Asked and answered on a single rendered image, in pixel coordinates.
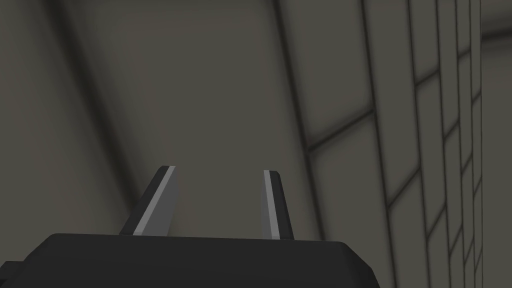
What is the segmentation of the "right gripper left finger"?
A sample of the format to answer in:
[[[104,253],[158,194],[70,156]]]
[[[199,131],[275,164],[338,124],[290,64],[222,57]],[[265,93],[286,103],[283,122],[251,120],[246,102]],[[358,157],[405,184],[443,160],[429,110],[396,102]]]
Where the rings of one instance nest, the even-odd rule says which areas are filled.
[[[167,236],[178,198],[177,169],[159,167],[120,231],[128,236]]]

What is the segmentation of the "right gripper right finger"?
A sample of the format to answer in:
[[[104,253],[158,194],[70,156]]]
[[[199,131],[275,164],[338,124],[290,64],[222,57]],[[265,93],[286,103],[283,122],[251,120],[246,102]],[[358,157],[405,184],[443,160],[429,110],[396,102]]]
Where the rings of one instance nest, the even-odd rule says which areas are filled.
[[[263,239],[295,239],[281,177],[275,170],[263,171],[261,226]]]

